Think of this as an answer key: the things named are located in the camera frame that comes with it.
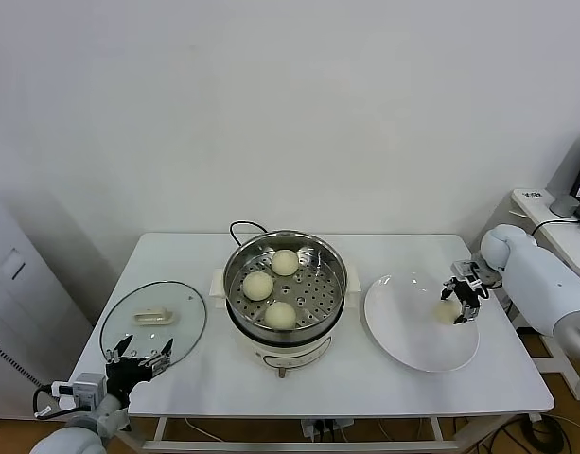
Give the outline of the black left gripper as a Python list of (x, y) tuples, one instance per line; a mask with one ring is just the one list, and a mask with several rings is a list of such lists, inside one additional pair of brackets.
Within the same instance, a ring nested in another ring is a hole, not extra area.
[(133, 335), (128, 335), (113, 349), (105, 351), (107, 394), (115, 397), (122, 407), (130, 405), (130, 394), (138, 383), (150, 382), (171, 364), (173, 339), (170, 339), (159, 353), (143, 361), (139, 358), (123, 358), (132, 339)]

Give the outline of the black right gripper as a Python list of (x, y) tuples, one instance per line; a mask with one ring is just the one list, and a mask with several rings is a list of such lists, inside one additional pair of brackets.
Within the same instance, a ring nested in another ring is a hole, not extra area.
[(474, 321), (480, 310), (480, 300), (483, 298), (483, 288), (473, 281), (459, 280), (456, 277), (450, 278), (441, 292), (441, 299), (446, 300), (454, 294), (461, 302), (461, 309), (454, 320), (454, 324), (468, 323)]

